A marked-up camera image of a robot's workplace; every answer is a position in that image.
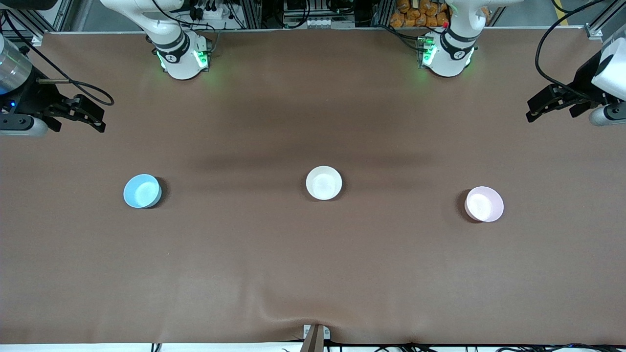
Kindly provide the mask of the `blue bowl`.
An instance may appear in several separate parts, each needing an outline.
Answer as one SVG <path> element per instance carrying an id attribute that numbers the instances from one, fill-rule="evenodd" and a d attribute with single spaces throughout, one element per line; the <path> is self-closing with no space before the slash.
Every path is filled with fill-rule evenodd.
<path id="1" fill-rule="evenodd" d="M 148 209 L 161 199 L 162 187 L 156 177 L 150 174 L 136 175 L 125 184 L 123 200 L 134 209 Z"/>

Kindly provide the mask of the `pink bowl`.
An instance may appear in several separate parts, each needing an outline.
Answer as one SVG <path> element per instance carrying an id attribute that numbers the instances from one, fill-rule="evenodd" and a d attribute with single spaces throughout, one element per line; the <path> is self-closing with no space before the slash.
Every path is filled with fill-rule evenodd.
<path id="1" fill-rule="evenodd" d="M 505 209 L 501 195 L 487 186 L 469 190 L 464 207 L 467 215 L 478 222 L 495 222 L 503 216 Z"/>

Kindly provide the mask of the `white bowl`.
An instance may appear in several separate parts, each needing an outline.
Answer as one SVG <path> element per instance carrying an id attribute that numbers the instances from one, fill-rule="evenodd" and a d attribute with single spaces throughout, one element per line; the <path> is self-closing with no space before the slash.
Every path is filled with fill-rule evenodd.
<path id="1" fill-rule="evenodd" d="M 333 167 L 317 166 L 307 174 L 305 186 L 310 196 L 317 200 L 334 199 L 342 190 L 343 179 Z"/>

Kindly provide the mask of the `white power strip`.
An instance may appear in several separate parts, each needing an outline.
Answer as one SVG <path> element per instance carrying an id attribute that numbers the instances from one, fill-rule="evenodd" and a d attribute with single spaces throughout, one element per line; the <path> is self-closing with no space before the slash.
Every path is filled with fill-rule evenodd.
<path id="1" fill-rule="evenodd" d="M 186 0 L 186 4 L 193 22 L 222 20 L 229 13 L 221 0 Z"/>

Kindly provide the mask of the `orange snack packets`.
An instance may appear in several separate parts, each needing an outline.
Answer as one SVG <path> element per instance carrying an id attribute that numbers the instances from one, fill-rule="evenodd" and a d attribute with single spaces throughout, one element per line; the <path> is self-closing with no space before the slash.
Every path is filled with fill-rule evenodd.
<path id="1" fill-rule="evenodd" d="M 444 0 L 394 0 L 390 27 L 447 27 L 451 9 Z"/>

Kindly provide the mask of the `brown table mat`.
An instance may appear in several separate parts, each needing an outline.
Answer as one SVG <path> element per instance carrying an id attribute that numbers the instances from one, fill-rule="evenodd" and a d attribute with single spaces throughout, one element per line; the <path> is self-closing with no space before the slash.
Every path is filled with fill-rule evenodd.
<path id="1" fill-rule="evenodd" d="M 221 35 L 163 73 L 141 34 L 48 34 L 105 133 L 0 137 L 0 344 L 626 345 L 626 124 L 528 123 L 541 30 L 454 78 L 383 30 Z M 317 200 L 306 176 L 342 176 Z M 123 189 L 156 177 L 160 201 Z M 504 213 L 465 212 L 474 187 Z"/>

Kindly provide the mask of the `aluminium frame profile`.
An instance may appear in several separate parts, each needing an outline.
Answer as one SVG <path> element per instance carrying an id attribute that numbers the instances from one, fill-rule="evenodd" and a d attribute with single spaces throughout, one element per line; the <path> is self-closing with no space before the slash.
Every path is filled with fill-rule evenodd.
<path id="1" fill-rule="evenodd" d="M 239 0 L 246 29 L 261 29 L 263 0 Z"/>
<path id="2" fill-rule="evenodd" d="M 8 18 L 13 21 L 14 27 L 18 29 L 18 32 L 25 38 L 30 40 L 30 43 L 35 47 L 40 47 L 45 33 L 54 31 L 54 27 L 35 10 L 19 10 L 12 9 L 11 7 L 0 4 L 0 29 L 4 32 L 4 37 L 16 42 L 20 38 L 11 28 L 4 29 L 4 24 L 8 24 L 6 16 L 3 17 L 3 12 L 7 11 Z"/>
<path id="3" fill-rule="evenodd" d="M 608 42 L 617 38 L 626 38 L 626 7 L 621 7 L 612 13 L 598 15 L 594 20 L 585 24 L 585 30 L 590 40 Z"/>
<path id="4" fill-rule="evenodd" d="M 396 0 L 373 0 L 371 25 L 389 26 L 391 16 L 395 13 L 396 9 Z"/>

